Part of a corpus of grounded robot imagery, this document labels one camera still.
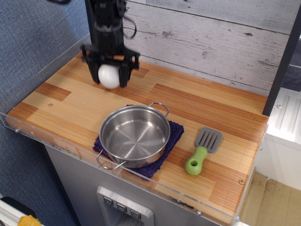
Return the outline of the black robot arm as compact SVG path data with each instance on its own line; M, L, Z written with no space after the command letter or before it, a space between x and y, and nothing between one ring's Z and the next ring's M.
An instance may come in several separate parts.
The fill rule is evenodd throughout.
M123 31L123 20L131 23L126 17L125 0L87 0L85 1L91 44L82 45L82 61L86 62L96 83L101 83L98 77L99 68L103 65L117 67L118 82L126 87L133 69L139 69L138 52L124 45L124 37L132 39Z

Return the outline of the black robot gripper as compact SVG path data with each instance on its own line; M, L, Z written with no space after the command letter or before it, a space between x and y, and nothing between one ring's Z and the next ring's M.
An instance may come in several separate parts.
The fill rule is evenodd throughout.
M139 69L138 52L124 45L123 30L116 32L101 32L94 30L91 34L91 44L82 45L82 60L88 65L92 79L100 83L98 71L101 65L119 66L120 86L126 87L133 69Z

